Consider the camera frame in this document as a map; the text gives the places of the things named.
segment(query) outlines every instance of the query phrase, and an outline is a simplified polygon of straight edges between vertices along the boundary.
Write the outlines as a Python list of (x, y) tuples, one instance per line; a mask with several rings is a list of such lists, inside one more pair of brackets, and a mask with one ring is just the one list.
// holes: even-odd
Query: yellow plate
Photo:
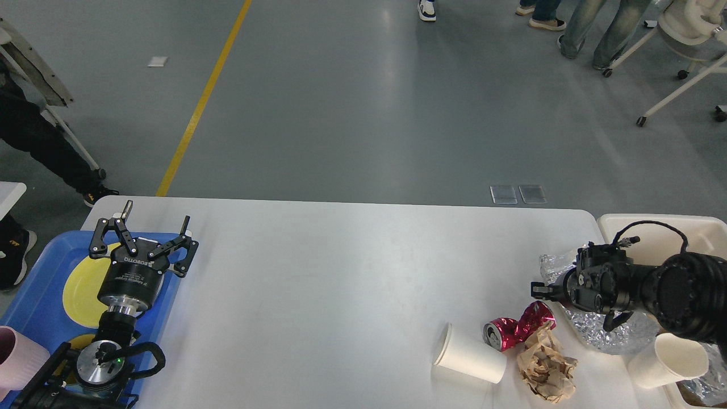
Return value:
[[(109, 250), (119, 244), (108, 246)], [(98, 328), (101, 314), (108, 308), (96, 299), (106, 271), (111, 265), (108, 258), (92, 260), (84, 258), (68, 276), (63, 288), (63, 309), (76, 324), (87, 328)]]

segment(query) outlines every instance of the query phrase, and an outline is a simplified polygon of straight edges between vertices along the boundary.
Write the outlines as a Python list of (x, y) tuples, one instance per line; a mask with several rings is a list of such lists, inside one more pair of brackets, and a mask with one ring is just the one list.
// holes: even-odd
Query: chair leg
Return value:
[(629, 48), (628, 50), (626, 50), (626, 52), (623, 53), (623, 55), (621, 55), (621, 57), (618, 57), (616, 59), (616, 61), (614, 61), (609, 66), (609, 68), (613, 71), (616, 67), (618, 67), (619, 65), (621, 65), (621, 63), (623, 63), (624, 60), (626, 60), (631, 54), (633, 54), (634, 51), (636, 51), (637, 49), (639, 49), (639, 47), (641, 47), (642, 45), (644, 45), (644, 43), (646, 43), (648, 40), (651, 39), (651, 37), (653, 37), (655, 35), (656, 35), (656, 29), (649, 30), (648, 33), (646, 33), (645, 36), (641, 37), (641, 39), (636, 42), (636, 44), (632, 45), (631, 48)]
[(709, 75), (712, 71), (716, 70), (720, 66), (722, 66), (725, 62), (727, 62), (727, 54), (722, 56), (717, 62), (710, 65), (709, 67), (705, 68), (704, 70), (700, 71), (694, 78), (687, 81), (684, 85), (677, 88), (674, 92), (669, 94), (666, 98), (663, 100), (660, 100), (655, 106), (651, 107), (641, 118), (639, 118), (639, 121), (637, 121), (637, 124), (640, 123), (640, 126), (643, 126), (643, 123), (646, 121), (646, 118), (649, 118), (651, 115), (656, 113), (659, 109), (663, 108), (665, 105), (667, 105), (669, 102), (671, 102), (674, 98), (678, 97), (682, 94), (682, 92), (688, 90), (691, 88), (692, 85), (696, 84), (697, 82), (701, 81), (704, 77)]

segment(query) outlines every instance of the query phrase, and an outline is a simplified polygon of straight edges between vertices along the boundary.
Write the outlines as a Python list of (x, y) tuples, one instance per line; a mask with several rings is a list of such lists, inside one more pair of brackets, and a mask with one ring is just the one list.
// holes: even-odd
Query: jeans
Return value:
[[(621, 0), (619, 11), (593, 52), (594, 67), (606, 68), (624, 52), (650, 2), (651, 0)], [(561, 39), (563, 55), (568, 58), (578, 55), (595, 16), (605, 3), (606, 0), (581, 0), (578, 3)]]
[(533, 20), (551, 21), (555, 20), (555, 10), (561, 4), (561, 0), (520, 0), (522, 7), (535, 5)]
[(0, 139), (13, 148), (30, 153), (80, 194), (99, 186), (100, 182), (88, 163), (63, 134), (41, 116), (40, 108), (25, 100), (23, 91), (3, 68), (4, 65), (0, 66), (0, 76), (3, 76), (0, 81)]

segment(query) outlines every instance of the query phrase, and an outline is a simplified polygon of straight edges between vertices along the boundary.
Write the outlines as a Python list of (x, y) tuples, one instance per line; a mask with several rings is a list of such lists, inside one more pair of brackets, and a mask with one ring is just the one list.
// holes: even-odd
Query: crushed soda can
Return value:
[(519, 320), (496, 318), (485, 324), (482, 336), (485, 342), (498, 351), (510, 349), (526, 339), (546, 323), (555, 328), (553, 312), (542, 301), (535, 301), (525, 309)]

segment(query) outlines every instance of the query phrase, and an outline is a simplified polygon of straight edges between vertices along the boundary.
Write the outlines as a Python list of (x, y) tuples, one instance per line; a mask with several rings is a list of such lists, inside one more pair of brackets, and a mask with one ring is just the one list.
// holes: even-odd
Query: sneaker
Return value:
[(434, 1), (419, 0), (417, 9), (419, 10), (419, 18), (422, 19), (422, 21), (437, 20), (437, 14), (434, 13)]
[(535, 11), (535, 4), (532, 6), (522, 7), (518, 6), (517, 9), (515, 9), (515, 14), (517, 15), (531, 15)]
[(8, 242), (0, 243), (0, 291), (16, 288), (28, 273), (25, 256), (36, 244), (37, 236), (29, 230), (20, 230)]
[(566, 29), (566, 22), (559, 19), (549, 20), (549, 21), (540, 21), (540, 20), (533, 20), (530, 19), (528, 22), (528, 25), (532, 28), (539, 28), (540, 30), (549, 30), (549, 31), (563, 31)]
[(99, 201), (104, 196), (116, 196), (119, 194), (119, 191), (112, 190), (109, 188), (106, 188), (104, 185), (99, 185), (95, 188), (93, 188), (90, 192), (84, 194), (84, 202), (86, 202), (86, 206), (93, 207), (93, 205), (96, 204), (96, 202)]

